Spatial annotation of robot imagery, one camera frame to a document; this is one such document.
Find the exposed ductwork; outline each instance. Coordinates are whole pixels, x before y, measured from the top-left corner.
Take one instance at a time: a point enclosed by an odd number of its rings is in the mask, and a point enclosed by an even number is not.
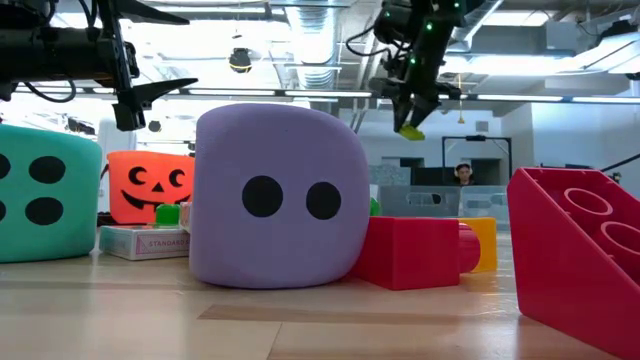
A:
[[[180,16],[183,19],[189,21],[197,20],[219,20],[219,21],[275,21],[275,22],[287,22],[287,17],[284,14],[266,14],[263,9],[256,8],[255,12],[228,12],[228,11],[211,11],[211,12],[198,12],[198,11],[167,11],[167,13]]]
[[[471,51],[473,36],[480,30],[485,21],[493,14],[504,0],[486,0],[482,5],[465,16],[467,26],[455,28],[451,35],[447,52],[468,52]]]
[[[335,58],[338,10],[326,7],[294,7],[287,9],[294,32],[294,55],[303,65],[331,65]],[[298,80],[304,89],[332,89],[335,70],[323,67],[298,69]]]

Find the gray partition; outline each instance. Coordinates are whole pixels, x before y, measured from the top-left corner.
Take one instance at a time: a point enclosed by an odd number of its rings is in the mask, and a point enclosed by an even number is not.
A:
[[[461,217],[492,217],[498,231],[509,231],[509,208],[505,186],[465,186],[460,192]]]
[[[369,165],[369,184],[411,185],[411,169],[393,165]]]
[[[380,186],[382,216],[456,217],[460,206],[457,186]]]

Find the orange jack-o-lantern bucket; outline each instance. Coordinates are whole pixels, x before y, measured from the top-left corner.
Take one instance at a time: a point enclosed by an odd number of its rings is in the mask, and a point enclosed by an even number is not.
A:
[[[111,216],[120,224],[153,223],[159,205],[191,200],[192,157],[116,151],[107,161]]]

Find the red toy brick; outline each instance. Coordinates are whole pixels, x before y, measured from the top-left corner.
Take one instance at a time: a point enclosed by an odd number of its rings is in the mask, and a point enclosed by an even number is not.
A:
[[[352,274],[390,290],[460,283],[458,220],[371,217]]]
[[[507,188],[522,314],[640,359],[640,203],[599,171],[519,169]]]
[[[480,262],[480,240],[471,226],[460,224],[460,250],[458,259],[460,261],[460,273],[470,273]]]

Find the cable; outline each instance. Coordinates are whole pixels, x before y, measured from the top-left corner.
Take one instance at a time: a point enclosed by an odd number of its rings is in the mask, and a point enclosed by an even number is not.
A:
[[[76,94],[77,94],[77,89],[76,89],[76,84],[73,83],[73,81],[69,81],[69,86],[71,87],[71,94],[69,94],[69,96],[67,96],[66,98],[63,99],[56,99],[56,98],[52,98],[48,95],[43,94],[42,92],[40,92],[40,90],[36,89],[35,86],[31,85],[31,83],[24,83],[24,85],[31,90],[32,93],[36,94],[38,97],[43,98],[47,101],[50,101],[52,103],[56,103],[56,104],[64,104],[64,103],[68,103],[69,101],[75,99]]]
[[[355,50],[354,48],[352,48],[352,47],[351,47],[351,44],[350,44],[350,43],[351,43],[353,40],[355,40],[355,39],[357,39],[357,38],[360,38],[360,37],[363,37],[363,36],[367,35],[367,33],[369,33],[371,30],[373,30],[374,26],[375,26],[375,25],[371,25],[371,26],[367,27],[366,29],[364,29],[363,31],[361,31],[361,32],[359,32],[359,33],[357,33],[357,34],[355,34],[355,35],[353,35],[353,36],[349,37],[349,38],[347,39],[347,41],[345,41],[345,45],[347,46],[347,50],[349,50],[351,53],[353,53],[353,54],[355,54],[355,55],[362,56],[362,57],[375,56],[375,55],[382,54],[382,53],[386,52],[386,53],[387,53],[387,56],[388,56],[389,58],[391,58],[391,57],[392,57],[391,50],[389,50],[388,48],[384,48],[384,49],[376,50],[376,51],[374,51],[374,52],[372,52],[372,53],[365,54],[365,53],[362,53],[362,52],[360,52],[360,51],[357,51],[357,50]]]
[[[590,33],[587,28],[584,27],[584,25],[582,25],[581,23],[576,23],[576,25],[578,25],[578,27],[582,30],[582,32],[584,32],[585,34],[589,35],[589,36],[594,36],[594,37],[599,37],[600,34],[593,34]]]
[[[535,9],[535,10],[533,10],[533,12],[532,12],[531,14],[529,14],[529,16],[527,16],[524,20],[522,20],[522,23],[523,23],[523,24],[524,24],[524,23],[526,23],[526,22],[527,22],[527,20],[529,20],[529,19],[533,16],[533,14],[538,13],[538,12],[539,12],[539,13],[543,13],[543,14],[547,15],[547,17],[549,18],[549,20],[553,20],[553,16],[551,16],[551,14],[549,14],[549,13],[547,12],[547,10],[545,10],[545,9]]]
[[[89,27],[93,27],[93,25],[95,24],[95,21],[94,21],[94,24],[91,23],[93,15],[91,14],[91,11],[89,11],[89,7],[87,6],[87,3],[84,0],[78,0],[78,2],[80,3],[80,6],[82,6],[82,12],[84,12],[84,17],[87,18],[87,24],[89,25]]]
[[[633,155],[633,156],[632,156],[632,157],[630,157],[630,158],[624,159],[624,160],[622,160],[622,161],[620,161],[620,162],[617,162],[617,163],[615,163],[615,164],[613,164],[613,165],[607,166],[606,168],[601,169],[600,171],[602,171],[602,172],[607,172],[607,171],[609,171],[609,170],[613,170],[613,169],[615,169],[615,168],[618,168],[618,167],[620,167],[620,166],[622,166],[622,165],[626,165],[626,164],[628,164],[628,163],[630,163],[630,162],[632,162],[632,161],[634,161],[634,160],[637,160],[637,159],[640,159],[640,154]]]
[[[98,18],[98,2],[96,0],[91,0],[91,23],[90,23],[91,27],[94,27],[96,25],[97,18]]]
[[[615,2],[615,1],[612,1],[612,2],[609,4],[609,6],[607,6],[604,10],[602,10],[602,11],[598,14],[598,16],[601,16],[601,15],[604,15],[604,14],[613,14],[613,13],[615,13],[615,12],[618,12],[618,11],[622,8],[622,6],[624,5],[624,0],[618,0],[618,1],[617,1],[617,3],[618,3],[618,7],[617,7],[615,10],[611,10],[611,11],[609,11],[609,10],[610,10],[611,8],[613,8],[613,6],[616,4],[616,2]]]
[[[44,20],[42,21],[42,25],[47,25],[49,22],[51,22],[51,19],[53,19],[55,14],[56,14],[56,1],[49,0],[49,13],[47,14],[47,17],[44,18]]]
[[[638,6],[636,7],[636,9],[633,11],[633,15],[631,15],[631,21],[632,21],[632,23],[637,23],[637,20],[638,20],[638,17],[637,17],[637,16],[638,16],[638,10],[640,10],[640,5],[638,5]]]
[[[409,44],[409,45],[407,45],[407,47],[404,47],[405,46],[404,42],[394,41],[393,45],[395,45],[398,48],[398,52],[399,51],[411,51],[411,49],[413,49],[413,44]]]

